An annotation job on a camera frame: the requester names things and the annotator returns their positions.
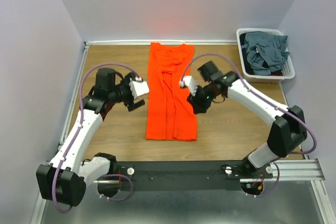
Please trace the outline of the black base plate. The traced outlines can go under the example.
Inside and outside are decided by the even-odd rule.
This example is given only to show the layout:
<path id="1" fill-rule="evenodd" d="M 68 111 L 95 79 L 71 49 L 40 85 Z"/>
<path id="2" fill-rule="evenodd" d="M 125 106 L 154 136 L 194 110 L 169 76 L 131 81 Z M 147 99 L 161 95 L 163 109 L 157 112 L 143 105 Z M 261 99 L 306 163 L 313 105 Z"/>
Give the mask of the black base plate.
<path id="1" fill-rule="evenodd" d="M 240 190 L 244 182 L 273 178 L 269 166 L 250 171 L 242 161 L 115 162 L 109 174 L 128 176 L 134 192 Z"/>

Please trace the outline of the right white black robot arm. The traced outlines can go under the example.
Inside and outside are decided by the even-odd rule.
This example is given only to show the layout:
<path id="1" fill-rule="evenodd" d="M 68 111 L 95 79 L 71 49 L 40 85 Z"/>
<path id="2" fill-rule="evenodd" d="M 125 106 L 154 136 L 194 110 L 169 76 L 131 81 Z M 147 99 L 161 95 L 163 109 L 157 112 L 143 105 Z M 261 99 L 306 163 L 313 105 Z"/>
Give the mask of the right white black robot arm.
<path id="1" fill-rule="evenodd" d="M 266 142 L 242 160 L 241 171 L 246 177 L 255 177 L 263 166 L 286 157 L 307 139 L 305 117 L 300 107 L 290 108 L 276 102 L 237 73 L 222 73 L 212 61 L 203 64 L 198 71 L 207 85 L 198 85 L 192 76 L 183 76 L 179 81 L 180 87 L 190 92 L 187 101 L 194 114 L 206 113 L 214 99 L 222 96 L 239 102 L 270 126 Z"/>

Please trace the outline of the grey blue t shirt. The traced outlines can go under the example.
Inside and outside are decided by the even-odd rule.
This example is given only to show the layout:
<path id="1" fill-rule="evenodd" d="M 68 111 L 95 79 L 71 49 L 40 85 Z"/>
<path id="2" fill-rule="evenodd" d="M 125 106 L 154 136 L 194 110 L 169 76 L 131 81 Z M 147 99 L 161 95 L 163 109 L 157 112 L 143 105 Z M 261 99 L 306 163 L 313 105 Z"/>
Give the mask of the grey blue t shirt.
<path id="1" fill-rule="evenodd" d="M 286 35 L 273 35 L 262 31 L 241 34 L 243 62 L 246 72 L 258 76 L 282 76 L 288 60 Z"/>

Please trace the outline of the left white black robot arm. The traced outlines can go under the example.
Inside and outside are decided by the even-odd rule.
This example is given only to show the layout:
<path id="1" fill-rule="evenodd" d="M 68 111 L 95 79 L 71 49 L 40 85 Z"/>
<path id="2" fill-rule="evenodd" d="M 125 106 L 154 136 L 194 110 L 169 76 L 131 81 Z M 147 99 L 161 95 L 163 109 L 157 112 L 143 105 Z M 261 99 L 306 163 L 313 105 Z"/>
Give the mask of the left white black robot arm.
<path id="1" fill-rule="evenodd" d="M 50 200 L 60 213 L 68 213 L 78 206 L 86 189 L 100 177 L 129 182 L 133 168 L 122 172 L 116 157 L 98 153 L 89 162 L 83 163 L 83 155 L 97 129 L 109 111 L 117 103 L 123 103 L 128 111 L 145 104 L 140 97 L 149 93 L 149 87 L 134 70 L 126 76 L 114 69 L 97 66 L 96 80 L 89 93 L 79 97 L 80 106 L 76 121 L 57 154 L 46 165 L 40 165 L 36 178 L 41 197 Z"/>

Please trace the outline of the white laundry basket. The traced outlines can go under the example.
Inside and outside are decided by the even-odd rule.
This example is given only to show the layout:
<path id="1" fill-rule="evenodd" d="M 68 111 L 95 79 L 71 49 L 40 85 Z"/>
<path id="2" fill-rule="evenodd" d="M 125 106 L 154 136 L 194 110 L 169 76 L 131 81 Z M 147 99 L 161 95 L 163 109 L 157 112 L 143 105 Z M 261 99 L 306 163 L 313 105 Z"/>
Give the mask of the white laundry basket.
<path id="1" fill-rule="evenodd" d="M 236 31 L 243 76 L 249 82 L 280 82 L 295 77 L 288 36 L 276 29 Z"/>

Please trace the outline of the orange t shirt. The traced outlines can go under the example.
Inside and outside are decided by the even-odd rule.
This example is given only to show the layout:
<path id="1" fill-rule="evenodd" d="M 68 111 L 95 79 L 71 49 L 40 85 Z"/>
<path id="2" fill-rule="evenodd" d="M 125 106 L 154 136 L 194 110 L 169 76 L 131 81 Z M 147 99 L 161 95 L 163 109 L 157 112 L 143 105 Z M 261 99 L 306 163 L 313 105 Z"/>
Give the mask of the orange t shirt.
<path id="1" fill-rule="evenodd" d="M 187 102 L 189 91 L 179 86 L 181 76 L 194 56 L 194 46 L 150 45 L 148 61 L 149 101 L 147 140 L 197 140 L 197 119 Z"/>

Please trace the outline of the aluminium frame rail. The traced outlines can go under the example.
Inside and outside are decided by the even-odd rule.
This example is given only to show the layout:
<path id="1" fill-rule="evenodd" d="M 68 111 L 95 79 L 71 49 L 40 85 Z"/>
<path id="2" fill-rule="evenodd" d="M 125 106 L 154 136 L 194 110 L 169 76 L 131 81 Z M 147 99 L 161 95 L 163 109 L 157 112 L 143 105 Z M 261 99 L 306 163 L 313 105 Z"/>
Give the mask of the aluminium frame rail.
<path id="1" fill-rule="evenodd" d="M 273 178 L 244 182 L 240 190 L 138 191 L 129 182 L 100 178 L 79 206 L 59 213 L 39 198 L 32 223 L 335 223 L 315 159 L 279 160 Z"/>

